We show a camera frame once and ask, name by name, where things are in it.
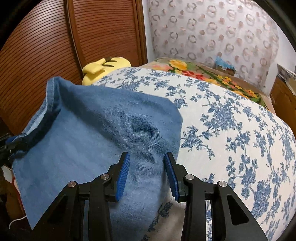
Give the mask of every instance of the patterned curtain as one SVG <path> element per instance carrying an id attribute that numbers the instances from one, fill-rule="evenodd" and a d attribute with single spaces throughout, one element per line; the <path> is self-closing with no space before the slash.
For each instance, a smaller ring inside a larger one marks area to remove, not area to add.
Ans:
<path id="1" fill-rule="evenodd" d="M 214 66 L 217 56 L 234 65 L 236 77 L 264 91 L 279 48 L 275 22 L 250 0 L 149 0 L 157 57 Z"/>

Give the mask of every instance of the blue denim cloth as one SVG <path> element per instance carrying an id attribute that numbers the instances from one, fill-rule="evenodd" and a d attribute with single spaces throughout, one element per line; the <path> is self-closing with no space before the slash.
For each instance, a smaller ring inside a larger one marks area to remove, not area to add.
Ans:
<path id="1" fill-rule="evenodd" d="M 49 80 L 24 130 L 30 149 L 13 162 L 31 227 L 69 181 L 92 181 L 128 151 L 124 195 L 110 203 L 110 215 L 114 240 L 139 241 L 169 190 L 163 157 L 169 151 L 177 157 L 181 125 L 166 98 Z"/>

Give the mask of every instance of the yellow pillow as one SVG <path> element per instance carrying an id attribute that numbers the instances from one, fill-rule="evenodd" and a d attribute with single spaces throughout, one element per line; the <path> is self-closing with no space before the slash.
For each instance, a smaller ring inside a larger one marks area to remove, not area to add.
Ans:
<path id="1" fill-rule="evenodd" d="M 97 62 L 87 64 L 82 69 L 83 73 L 85 73 L 85 76 L 82 80 L 82 85 L 91 85 L 116 69 L 131 67 L 130 62 L 125 58 L 119 57 L 112 58 L 111 60 L 112 61 L 105 63 L 106 60 L 103 58 Z"/>

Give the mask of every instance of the wooden louvered door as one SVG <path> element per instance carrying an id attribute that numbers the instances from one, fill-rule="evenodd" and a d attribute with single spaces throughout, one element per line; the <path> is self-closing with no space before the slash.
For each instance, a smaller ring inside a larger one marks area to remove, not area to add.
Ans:
<path id="1" fill-rule="evenodd" d="M 0 51 L 0 117 L 19 134 L 45 97 L 46 81 L 81 84 L 82 67 L 106 56 L 147 61 L 141 0 L 42 0 Z"/>
<path id="2" fill-rule="evenodd" d="M 143 65 L 135 0 L 71 0 L 76 28 L 86 64 L 113 56 Z"/>

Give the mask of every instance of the white fabric with blue floral pattern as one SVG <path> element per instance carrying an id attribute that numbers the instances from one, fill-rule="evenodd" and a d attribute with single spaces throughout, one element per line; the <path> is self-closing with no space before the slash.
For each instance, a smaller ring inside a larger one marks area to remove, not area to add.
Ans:
<path id="1" fill-rule="evenodd" d="M 167 97 L 183 117 L 177 162 L 189 173 L 216 183 L 226 180 L 251 211 L 269 240 L 289 224 L 296 205 L 296 141 L 280 118 L 219 86 L 174 73 L 119 69 L 94 85 Z M 211 212 L 207 208 L 207 240 Z M 180 241 L 185 203 L 168 191 L 144 241 Z"/>

